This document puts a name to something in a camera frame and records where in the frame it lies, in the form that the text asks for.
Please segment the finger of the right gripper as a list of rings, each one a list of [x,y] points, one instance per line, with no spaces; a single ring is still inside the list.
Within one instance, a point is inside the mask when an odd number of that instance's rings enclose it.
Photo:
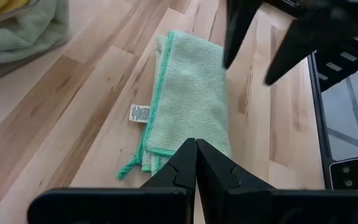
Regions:
[[[233,63],[262,0],[227,0],[223,66]]]
[[[264,83],[273,85],[315,50],[341,45],[350,39],[350,17],[342,9],[314,9],[289,26],[267,70]]]

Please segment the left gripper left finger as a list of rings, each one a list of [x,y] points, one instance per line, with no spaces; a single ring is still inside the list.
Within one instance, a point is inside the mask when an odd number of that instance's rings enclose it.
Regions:
[[[28,224],[193,224],[196,139],[187,139],[139,188],[55,188],[27,209]]]

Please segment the pale green teal-edged towel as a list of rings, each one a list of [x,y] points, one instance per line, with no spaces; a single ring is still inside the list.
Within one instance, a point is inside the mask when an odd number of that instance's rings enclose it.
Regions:
[[[223,48],[171,30],[157,37],[152,99],[131,105],[129,119],[145,125],[134,157],[118,173],[135,167],[155,175],[188,138],[204,139],[232,155],[228,136]]]
[[[25,59],[68,39],[68,0],[40,0],[25,12],[0,22],[0,65]]]

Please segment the clear plastic bin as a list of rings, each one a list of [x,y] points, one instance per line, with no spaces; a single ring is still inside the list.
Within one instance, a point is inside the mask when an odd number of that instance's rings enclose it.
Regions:
[[[37,5],[39,3],[40,0],[29,0],[29,2],[21,7],[21,8],[18,8],[14,11],[11,11],[11,12],[8,12],[8,13],[5,13],[3,15],[0,15],[0,22],[1,21],[5,21],[6,19],[11,19],[13,18],[14,16],[22,13],[22,12],[25,12],[26,10],[34,7],[35,5]],[[19,61],[16,61],[16,62],[10,62],[10,63],[4,63],[2,65],[0,65],[0,78],[11,73],[12,71],[18,69],[19,67],[33,61],[34,59],[36,59],[37,57],[43,55],[43,54],[46,54],[47,52],[53,50],[53,49],[56,49],[57,47],[61,46],[61,45],[57,45],[55,47],[52,47],[51,49],[48,49],[48,50],[45,50],[43,52],[40,52],[40,53],[37,53],[35,55],[32,55],[30,57],[27,57],[25,59],[22,59],[22,60],[19,60]]]

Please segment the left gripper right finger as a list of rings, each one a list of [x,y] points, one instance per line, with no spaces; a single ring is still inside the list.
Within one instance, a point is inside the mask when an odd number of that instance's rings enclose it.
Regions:
[[[206,224],[358,224],[358,191],[276,189],[204,139],[196,143]]]

